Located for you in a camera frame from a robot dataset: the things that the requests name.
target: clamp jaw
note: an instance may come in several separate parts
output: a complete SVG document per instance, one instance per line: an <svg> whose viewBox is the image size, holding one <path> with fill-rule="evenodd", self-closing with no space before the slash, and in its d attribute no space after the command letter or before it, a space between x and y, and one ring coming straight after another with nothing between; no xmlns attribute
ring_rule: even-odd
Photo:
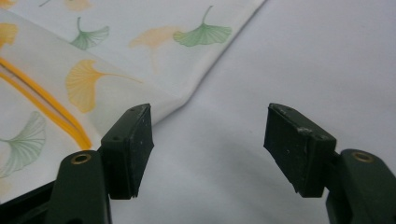
<svg viewBox="0 0 396 224"><path fill-rule="evenodd" d="M0 223L110 224L111 199L137 197L154 147L150 105L127 110L97 151L67 156L54 182L0 205Z"/></svg>
<svg viewBox="0 0 396 224"><path fill-rule="evenodd" d="M395 224L396 178L377 156L357 149L337 154L336 139L297 110L270 104L264 147L304 198L329 190L332 224Z"/></svg>

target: orange stripe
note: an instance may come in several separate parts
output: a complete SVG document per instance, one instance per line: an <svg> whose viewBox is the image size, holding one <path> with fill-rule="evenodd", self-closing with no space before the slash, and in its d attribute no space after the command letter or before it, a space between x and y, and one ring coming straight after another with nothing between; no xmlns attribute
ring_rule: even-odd
<svg viewBox="0 0 396 224"><path fill-rule="evenodd" d="M2 64L7 70L13 73L15 76L25 82L33 91L37 92L44 100L46 100L52 108L54 108L60 115L53 113L49 108L42 104L36 99L33 94L27 91L23 86L18 84L12 78L1 74L1 77L11 84L15 89L20 91L26 98L28 98L35 106L37 106L44 114L46 114L52 121L54 121L59 127L65 132L69 133L81 149L89 149L92 146L91 140L88 135L84 132L79 122L47 91L35 83L32 79L26 76L22 71L7 62L5 59L0 57L0 64Z"/></svg>

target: brass rivet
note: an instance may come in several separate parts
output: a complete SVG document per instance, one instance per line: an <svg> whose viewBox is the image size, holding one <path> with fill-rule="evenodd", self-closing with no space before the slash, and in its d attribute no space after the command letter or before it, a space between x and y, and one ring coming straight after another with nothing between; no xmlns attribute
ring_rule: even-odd
<svg viewBox="0 0 396 224"><path fill-rule="evenodd" d="M374 157L372 155L364 153L364 152L353 152L352 156L357 161L362 161L362 162L367 162L367 163L371 163L374 161Z"/></svg>
<svg viewBox="0 0 396 224"><path fill-rule="evenodd" d="M72 158L72 164L79 165L91 159L91 155L88 153L78 154Z"/></svg>

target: green ginkgo leaf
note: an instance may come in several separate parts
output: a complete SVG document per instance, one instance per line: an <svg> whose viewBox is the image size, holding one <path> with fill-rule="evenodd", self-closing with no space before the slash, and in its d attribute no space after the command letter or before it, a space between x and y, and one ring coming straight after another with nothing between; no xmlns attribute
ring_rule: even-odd
<svg viewBox="0 0 396 224"><path fill-rule="evenodd" d="M201 25L195 30L187 33L175 32L174 39L181 45L193 47L196 45L210 45L215 43L224 43L232 33L231 27L207 25L205 18L211 7L209 7L202 19Z"/></svg>
<svg viewBox="0 0 396 224"><path fill-rule="evenodd" d="M96 31L82 31L79 26L80 17L77 19L78 36L70 44L74 45L79 49L89 49L95 47L104 41L109 34L109 27L105 26L102 29Z"/></svg>
<svg viewBox="0 0 396 224"><path fill-rule="evenodd" d="M7 162L0 168L0 177L8 176L37 160L46 142L45 125L44 118L35 111L16 137L0 139L10 147Z"/></svg>

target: yellow ginkgo leaf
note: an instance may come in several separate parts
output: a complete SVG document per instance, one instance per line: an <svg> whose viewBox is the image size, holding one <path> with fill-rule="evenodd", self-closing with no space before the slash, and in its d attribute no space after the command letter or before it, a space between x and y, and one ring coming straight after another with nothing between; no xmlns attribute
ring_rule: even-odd
<svg viewBox="0 0 396 224"><path fill-rule="evenodd" d="M116 74L101 73L93 68L94 60L81 60L66 77L66 89L69 101L82 113L90 112L95 108L95 84L102 76L125 77Z"/></svg>
<svg viewBox="0 0 396 224"><path fill-rule="evenodd" d="M91 7L88 0L64 0L64 4L73 11L82 11Z"/></svg>
<svg viewBox="0 0 396 224"><path fill-rule="evenodd" d="M17 3L17 0L0 0L0 8L9 9L14 6L15 3Z"/></svg>
<svg viewBox="0 0 396 224"><path fill-rule="evenodd" d="M173 34L179 31L176 26L163 26L159 28L149 29L146 32L139 35L137 38L131 40L129 47L133 48L139 45L145 45L150 48L150 59L153 66L154 72L157 73L157 60L156 50L167 40L173 38Z"/></svg>
<svg viewBox="0 0 396 224"><path fill-rule="evenodd" d="M17 32L17 25L10 23L0 23L0 48L2 48L5 44L12 45Z"/></svg>

